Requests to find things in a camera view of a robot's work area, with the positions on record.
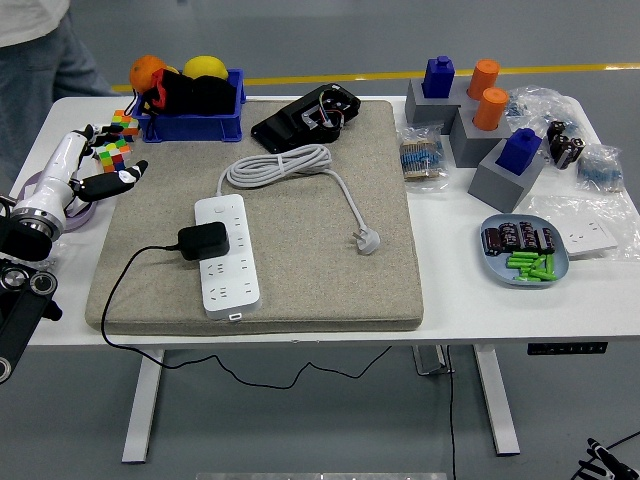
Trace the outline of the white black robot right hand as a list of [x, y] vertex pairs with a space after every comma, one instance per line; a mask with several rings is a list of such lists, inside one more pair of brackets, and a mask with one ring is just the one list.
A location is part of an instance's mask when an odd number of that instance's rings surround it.
[[620, 461], [609, 448], [593, 438], [587, 439], [590, 459], [580, 460], [573, 479], [621, 479], [638, 480], [639, 470]]

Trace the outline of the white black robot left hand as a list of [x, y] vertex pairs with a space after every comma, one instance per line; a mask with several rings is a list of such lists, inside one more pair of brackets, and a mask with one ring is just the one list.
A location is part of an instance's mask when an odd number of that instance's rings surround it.
[[84, 179], [75, 174], [84, 158], [93, 154], [100, 140], [114, 139], [122, 129], [116, 126], [88, 124], [82, 130], [66, 134], [39, 176], [33, 194], [20, 200], [11, 217], [54, 239], [66, 228], [66, 208], [76, 198], [95, 202], [131, 190], [144, 175], [148, 162], [141, 160], [121, 171], [107, 172]]

